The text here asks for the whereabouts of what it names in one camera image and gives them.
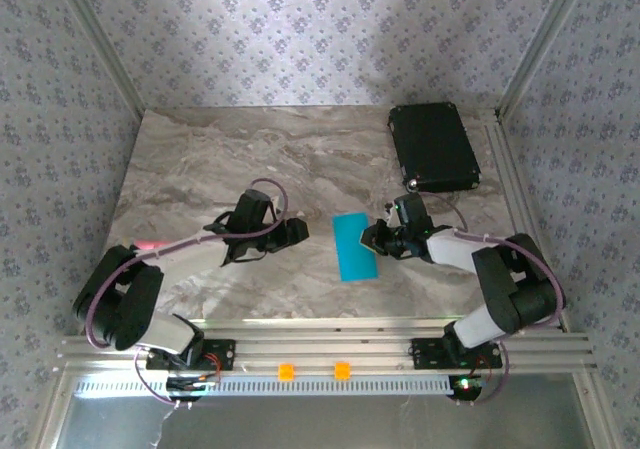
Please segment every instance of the black case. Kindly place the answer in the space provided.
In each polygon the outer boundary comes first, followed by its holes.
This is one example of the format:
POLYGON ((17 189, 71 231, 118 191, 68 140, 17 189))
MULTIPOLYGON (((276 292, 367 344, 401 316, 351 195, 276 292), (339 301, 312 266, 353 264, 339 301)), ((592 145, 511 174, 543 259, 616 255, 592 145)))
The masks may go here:
POLYGON ((408 191, 451 192, 478 186, 480 168, 454 104, 394 107, 389 129, 408 191))

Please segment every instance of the floral wallpaper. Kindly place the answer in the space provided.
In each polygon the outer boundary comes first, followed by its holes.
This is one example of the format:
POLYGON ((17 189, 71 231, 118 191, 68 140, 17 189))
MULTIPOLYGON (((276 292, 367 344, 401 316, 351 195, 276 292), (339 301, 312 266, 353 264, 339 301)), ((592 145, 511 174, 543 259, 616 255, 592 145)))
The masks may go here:
POLYGON ((0 447, 26 447, 137 125, 64 0, 0 0, 0 447))
POLYGON ((640 447, 640 0, 578 0, 507 123, 538 226, 640 447))
POLYGON ((147 107, 495 107, 551 0, 91 0, 147 107))

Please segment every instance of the blue card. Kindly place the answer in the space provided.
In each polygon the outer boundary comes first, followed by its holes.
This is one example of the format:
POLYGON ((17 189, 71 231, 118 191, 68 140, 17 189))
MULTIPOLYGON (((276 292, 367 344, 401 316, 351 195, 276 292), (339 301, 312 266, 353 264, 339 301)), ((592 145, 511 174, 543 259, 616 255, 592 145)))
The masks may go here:
POLYGON ((369 221, 364 212, 333 216, 333 234, 336 238, 340 278, 343 282, 378 277, 375 254, 360 244, 362 231, 367 227, 369 221))

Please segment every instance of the gray marble surface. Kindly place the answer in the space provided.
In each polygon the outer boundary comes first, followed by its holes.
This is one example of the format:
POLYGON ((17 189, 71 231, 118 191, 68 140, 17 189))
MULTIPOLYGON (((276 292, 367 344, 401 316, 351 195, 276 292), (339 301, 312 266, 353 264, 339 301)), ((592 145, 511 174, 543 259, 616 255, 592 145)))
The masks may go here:
MULTIPOLYGON (((187 237, 235 205, 252 179, 286 187, 311 237, 261 261, 193 275, 162 291, 158 309, 190 318, 452 316, 481 303, 473 275, 419 260, 378 258, 376 280, 340 281, 331 218, 366 212, 405 193, 386 127, 390 107, 182 109, 147 112, 109 236, 187 237)), ((447 195, 475 232, 512 232, 486 137, 492 111, 461 110, 482 170, 474 190, 447 195)), ((268 186, 261 187, 272 191, 268 186)), ((436 224, 457 225, 427 199, 436 224)))

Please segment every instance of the orange clip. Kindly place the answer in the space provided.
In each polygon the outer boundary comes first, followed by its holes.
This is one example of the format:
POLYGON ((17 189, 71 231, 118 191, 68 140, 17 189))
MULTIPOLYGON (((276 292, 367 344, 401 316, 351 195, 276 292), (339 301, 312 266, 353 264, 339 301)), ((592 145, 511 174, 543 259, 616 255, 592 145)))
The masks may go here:
POLYGON ((278 380, 280 382, 291 382, 293 378, 293 364, 280 364, 280 366, 278 366, 278 380))
POLYGON ((339 381, 348 381, 351 379, 351 364, 348 362, 336 362, 334 375, 339 381))

